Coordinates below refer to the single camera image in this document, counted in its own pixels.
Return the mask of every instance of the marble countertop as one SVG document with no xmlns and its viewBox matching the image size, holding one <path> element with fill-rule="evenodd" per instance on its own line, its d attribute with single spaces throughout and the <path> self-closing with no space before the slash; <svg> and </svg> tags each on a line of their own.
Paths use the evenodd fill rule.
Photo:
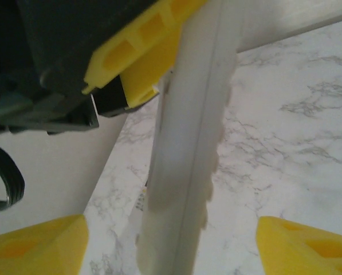
<svg viewBox="0 0 342 275">
<path fill-rule="evenodd" d="M 342 234 L 342 22 L 239 54 L 232 87 L 195 275 L 264 274 L 263 215 Z M 156 107 L 128 117 L 88 203 L 81 274 L 139 274 L 134 205 Z"/>
</svg>

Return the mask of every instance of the yellow plastic piece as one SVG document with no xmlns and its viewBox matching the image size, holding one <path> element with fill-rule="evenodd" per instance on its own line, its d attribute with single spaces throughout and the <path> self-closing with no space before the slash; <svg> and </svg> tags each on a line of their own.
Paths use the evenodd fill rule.
<svg viewBox="0 0 342 275">
<path fill-rule="evenodd" d="M 342 236 L 274 217 L 258 223 L 266 275 L 342 275 Z"/>
<path fill-rule="evenodd" d="M 87 243 L 83 215 L 0 235 L 0 275 L 77 275 Z"/>
<path fill-rule="evenodd" d="M 180 35 L 181 28 L 175 28 L 161 43 L 120 74 L 130 108 L 146 103 L 157 94 L 152 86 L 174 64 Z"/>
<path fill-rule="evenodd" d="M 158 0 L 93 52 L 84 77 L 88 86 L 82 93 L 87 95 L 95 87 L 103 88 L 123 70 L 175 32 L 175 29 L 179 29 L 182 23 L 205 2 L 206 0 Z M 167 62 L 164 61 L 169 67 L 172 63 Z"/>
</svg>

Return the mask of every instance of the white plastic pole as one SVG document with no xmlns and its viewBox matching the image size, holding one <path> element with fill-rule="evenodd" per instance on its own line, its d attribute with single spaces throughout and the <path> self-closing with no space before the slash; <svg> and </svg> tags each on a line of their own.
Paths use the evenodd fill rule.
<svg viewBox="0 0 342 275">
<path fill-rule="evenodd" d="M 191 275 L 222 117 L 236 63 L 244 0 L 209 0 L 185 25 L 159 103 L 137 263 L 143 275 Z"/>
</svg>

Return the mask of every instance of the black cable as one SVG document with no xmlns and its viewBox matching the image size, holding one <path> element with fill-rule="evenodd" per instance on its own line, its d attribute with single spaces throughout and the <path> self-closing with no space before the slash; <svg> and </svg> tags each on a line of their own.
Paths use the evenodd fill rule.
<svg viewBox="0 0 342 275">
<path fill-rule="evenodd" d="M 24 195 L 24 178 L 11 157 L 0 148 L 0 177 L 6 189 L 6 201 L 0 201 L 0 211 L 19 202 Z"/>
</svg>

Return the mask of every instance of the white wall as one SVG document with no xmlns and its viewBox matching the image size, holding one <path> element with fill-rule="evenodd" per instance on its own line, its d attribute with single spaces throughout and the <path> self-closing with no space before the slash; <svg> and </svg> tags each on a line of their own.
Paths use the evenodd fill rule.
<svg viewBox="0 0 342 275">
<path fill-rule="evenodd" d="M 250 7 L 241 50 L 342 19 L 342 0 L 246 1 Z M 82 213 L 124 120 L 101 119 L 100 129 L 87 133 L 0 135 L 0 146 L 26 179 L 24 200 L 0 213 L 0 233 Z"/>
</svg>

